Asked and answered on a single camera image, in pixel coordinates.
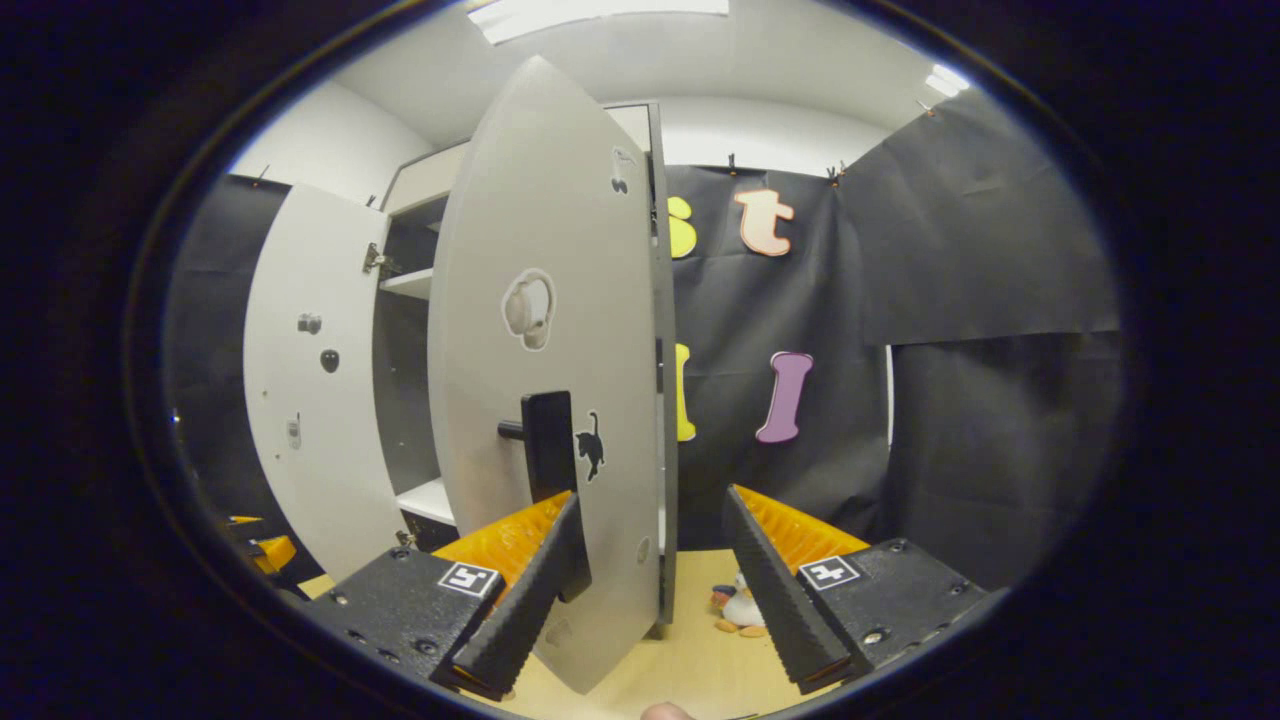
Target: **ceiling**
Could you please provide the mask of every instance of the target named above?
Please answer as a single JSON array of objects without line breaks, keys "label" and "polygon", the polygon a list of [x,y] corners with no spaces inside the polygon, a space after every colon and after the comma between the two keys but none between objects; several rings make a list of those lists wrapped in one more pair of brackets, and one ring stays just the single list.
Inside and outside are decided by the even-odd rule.
[{"label": "ceiling", "polygon": [[727,96],[785,102],[893,131],[920,114],[932,61],[841,10],[730,0],[730,15],[618,15],[492,46],[453,5],[347,65],[335,81],[431,145],[471,136],[507,77],[541,55],[600,102]]}]

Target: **purple letter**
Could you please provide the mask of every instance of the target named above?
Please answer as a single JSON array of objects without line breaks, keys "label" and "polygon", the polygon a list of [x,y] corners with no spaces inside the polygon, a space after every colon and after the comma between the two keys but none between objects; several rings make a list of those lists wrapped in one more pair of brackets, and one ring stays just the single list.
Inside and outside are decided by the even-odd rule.
[{"label": "purple letter", "polygon": [[769,365],[777,373],[773,382],[773,402],[764,427],[755,430],[760,442],[786,442],[797,434],[796,410],[800,409],[800,391],[804,389],[804,377],[813,369],[813,357],[804,352],[776,352]]}]

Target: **ceiling light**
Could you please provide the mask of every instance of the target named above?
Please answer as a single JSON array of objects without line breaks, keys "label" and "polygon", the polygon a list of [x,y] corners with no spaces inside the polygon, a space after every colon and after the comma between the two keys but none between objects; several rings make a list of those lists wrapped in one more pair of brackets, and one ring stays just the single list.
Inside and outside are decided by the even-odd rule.
[{"label": "ceiling light", "polygon": [[941,92],[942,95],[946,95],[947,97],[955,97],[956,95],[960,95],[960,88],[959,87],[956,87],[956,86],[951,85],[950,82],[940,78],[938,76],[929,76],[929,77],[924,78],[924,85],[932,87],[933,90],[937,90],[938,92]]},{"label": "ceiling light", "polygon": [[969,81],[960,77],[955,70],[943,65],[933,65],[933,74],[950,82],[956,90],[969,90]]},{"label": "ceiling light", "polygon": [[494,0],[467,17],[498,45],[564,23],[628,13],[728,15],[728,0]]}]

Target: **black curtain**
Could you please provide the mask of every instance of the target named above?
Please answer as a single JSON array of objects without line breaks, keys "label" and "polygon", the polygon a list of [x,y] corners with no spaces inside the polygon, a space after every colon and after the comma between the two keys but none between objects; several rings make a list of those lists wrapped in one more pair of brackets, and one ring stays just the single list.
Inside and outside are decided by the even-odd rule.
[{"label": "black curtain", "polygon": [[1123,397],[1120,352],[1120,333],[895,347],[876,537],[908,537],[984,587],[1033,570],[1100,477]]},{"label": "black curtain", "polygon": [[257,256],[289,186],[224,176],[182,243],[165,316],[164,365],[178,437],[197,487],[219,515],[262,518],[262,537],[287,534],[297,556],[282,575],[323,573],[293,534],[257,460],[244,405],[244,313]]},{"label": "black curtain", "polygon": [[[861,341],[861,261],[831,183],[776,170],[668,167],[668,193],[692,208],[694,251],[673,260],[676,340],[689,346],[685,401],[698,434],[680,443],[680,547],[724,547],[721,507],[739,483],[864,533],[888,460],[883,348]],[[780,219],[788,254],[741,240],[736,192],[771,188],[795,209]],[[774,352],[814,368],[796,416],[800,434],[765,445],[755,430],[773,396]]]},{"label": "black curtain", "polygon": [[840,181],[873,345],[1115,331],[1093,213],[1039,142],[977,88],[922,114]]}]

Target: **white wall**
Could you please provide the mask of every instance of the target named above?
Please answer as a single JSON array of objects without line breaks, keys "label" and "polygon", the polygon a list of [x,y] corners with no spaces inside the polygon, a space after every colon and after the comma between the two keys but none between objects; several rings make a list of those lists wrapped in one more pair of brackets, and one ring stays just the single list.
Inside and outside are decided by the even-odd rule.
[{"label": "white wall", "polygon": [[402,164],[431,151],[403,122],[333,82],[293,104],[236,160],[230,172],[306,183],[364,205],[381,202]]},{"label": "white wall", "polygon": [[660,97],[668,165],[726,165],[810,176],[851,165],[890,131],[833,113],[736,97]]}]

